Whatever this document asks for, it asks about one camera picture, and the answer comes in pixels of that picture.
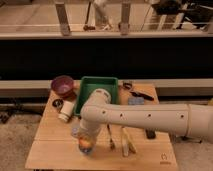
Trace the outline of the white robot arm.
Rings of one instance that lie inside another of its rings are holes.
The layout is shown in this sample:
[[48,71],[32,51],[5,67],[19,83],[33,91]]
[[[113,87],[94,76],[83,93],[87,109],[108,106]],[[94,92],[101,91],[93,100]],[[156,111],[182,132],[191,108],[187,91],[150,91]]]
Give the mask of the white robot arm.
[[194,104],[116,105],[95,89],[80,111],[80,129],[97,136],[102,124],[142,128],[213,143],[213,106]]

